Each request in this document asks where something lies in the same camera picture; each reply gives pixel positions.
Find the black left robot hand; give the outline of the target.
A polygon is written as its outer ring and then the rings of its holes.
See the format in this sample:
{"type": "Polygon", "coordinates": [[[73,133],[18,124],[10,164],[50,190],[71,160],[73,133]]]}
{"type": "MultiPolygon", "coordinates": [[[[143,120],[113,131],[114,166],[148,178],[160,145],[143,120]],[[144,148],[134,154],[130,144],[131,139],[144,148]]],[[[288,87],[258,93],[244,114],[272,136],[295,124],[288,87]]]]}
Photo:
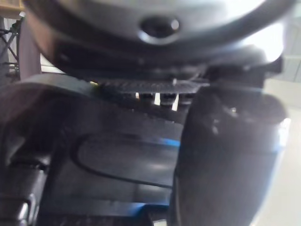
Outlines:
{"type": "Polygon", "coordinates": [[[249,226],[281,155],[282,103],[263,93],[294,0],[25,0],[45,58],[73,76],[192,81],[168,224],[249,226]]]}

